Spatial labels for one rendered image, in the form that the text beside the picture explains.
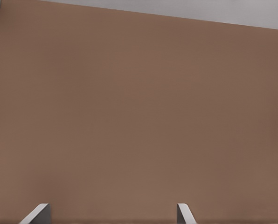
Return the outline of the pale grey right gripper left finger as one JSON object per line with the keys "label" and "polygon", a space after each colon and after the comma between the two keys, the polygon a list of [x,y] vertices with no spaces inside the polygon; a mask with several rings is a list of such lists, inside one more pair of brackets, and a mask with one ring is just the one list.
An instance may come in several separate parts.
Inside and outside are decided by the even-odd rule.
{"label": "pale grey right gripper left finger", "polygon": [[50,204],[37,205],[19,224],[50,224]]}

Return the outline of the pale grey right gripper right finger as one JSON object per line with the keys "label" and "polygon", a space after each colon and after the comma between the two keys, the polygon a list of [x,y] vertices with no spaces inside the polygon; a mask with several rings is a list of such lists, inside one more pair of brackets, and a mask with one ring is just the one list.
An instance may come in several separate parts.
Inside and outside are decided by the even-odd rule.
{"label": "pale grey right gripper right finger", "polygon": [[186,203],[177,204],[177,224],[196,224],[196,220]]}

